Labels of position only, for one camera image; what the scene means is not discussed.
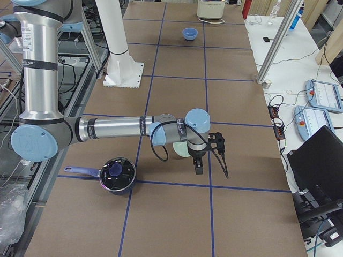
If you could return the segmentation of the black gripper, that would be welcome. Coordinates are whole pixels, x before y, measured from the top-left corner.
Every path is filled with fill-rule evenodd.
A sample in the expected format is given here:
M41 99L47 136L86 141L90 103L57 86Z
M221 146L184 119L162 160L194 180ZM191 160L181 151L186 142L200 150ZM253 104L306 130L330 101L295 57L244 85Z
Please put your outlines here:
M203 156L206 154L205 150L193 150L188 148L189 155L193 158L193 164L195 166L195 173L197 175L203 174Z

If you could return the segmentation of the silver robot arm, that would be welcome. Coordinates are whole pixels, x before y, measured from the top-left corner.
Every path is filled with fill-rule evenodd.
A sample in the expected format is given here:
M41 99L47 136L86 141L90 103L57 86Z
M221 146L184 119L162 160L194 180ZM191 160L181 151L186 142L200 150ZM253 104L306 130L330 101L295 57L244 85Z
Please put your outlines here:
M42 162L65 147L87 140L147 136L151 146L186 142L196 174L210 150L210 116L192 109L184 118L159 116L87 119L66 117L58 108L57 33L63 25L83 27L81 1L14 1L23 38L25 110L11 136L14 151L23 159Z

